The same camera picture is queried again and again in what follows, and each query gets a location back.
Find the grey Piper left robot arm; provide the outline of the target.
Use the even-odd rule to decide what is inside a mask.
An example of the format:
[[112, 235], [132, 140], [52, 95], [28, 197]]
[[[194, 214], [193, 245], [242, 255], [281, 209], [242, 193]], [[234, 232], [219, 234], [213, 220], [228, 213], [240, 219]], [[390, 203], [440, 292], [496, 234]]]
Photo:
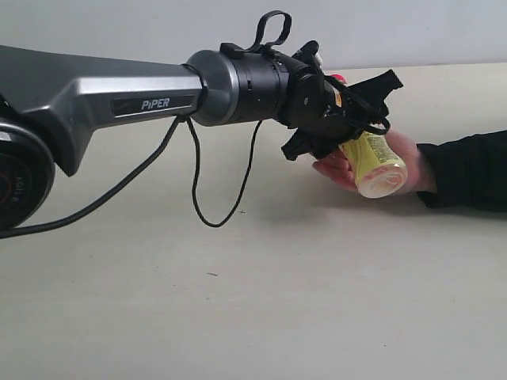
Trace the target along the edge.
[[275, 120], [293, 130], [284, 156], [325, 157], [341, 143], [390, 127], [385, 100], [402, 87], [389, 70], [354, 85], [324, 74], [318, 43], [294, 55], [275, 43], [224, 43], [186, 63], [149, 63], [1, 49], [1, 235], [54, 230], [83, 218], [98, 199], [55, 222], [25, 226], [51, 190], [55, 170], [73, 176], [99, 129], [172, 118], [207, 127]]

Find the person's open hand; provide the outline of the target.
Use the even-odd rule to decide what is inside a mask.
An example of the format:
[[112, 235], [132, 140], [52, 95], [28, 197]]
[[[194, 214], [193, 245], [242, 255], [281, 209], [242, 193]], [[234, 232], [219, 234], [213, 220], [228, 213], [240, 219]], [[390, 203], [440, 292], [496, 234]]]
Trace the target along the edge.
[[[415, 192], [436, 194], [437, 186], [429, 163], [418, 149], [415, 141], [398, 131], [390, 131], [386, 136], [388, 146], [405, 162], [408, 178], [395, 195]], [[345, 190], [357, 192], [352, 167], [341, 151], [315, 161], [312, 167], [324, 177]]]

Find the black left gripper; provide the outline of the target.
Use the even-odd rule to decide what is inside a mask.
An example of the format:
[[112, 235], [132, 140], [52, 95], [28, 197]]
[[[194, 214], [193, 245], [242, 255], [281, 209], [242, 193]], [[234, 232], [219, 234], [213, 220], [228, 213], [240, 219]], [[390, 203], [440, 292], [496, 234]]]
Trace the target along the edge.
[[[339, 147], [339, 141], [354, 139], [362, 133], [354, 120], [347, 117], [372, 119], [375, 116], [343, 92], [341, 106], [337, 105], [336, 92], [321, 70], [318, 50], [318, 42], [310, 40], [293, 55], [280, 57], [288, 69], [288, 83], [276, 120], [297, 130], [281, 147], [289, 161], [305, 154], [316, 159], [327, 157]], [[385, 100], [391, 92], [403, 87], [393, 70], [352, 85], [346, 79], [342, 83], [384, 117], [389, 115]]]

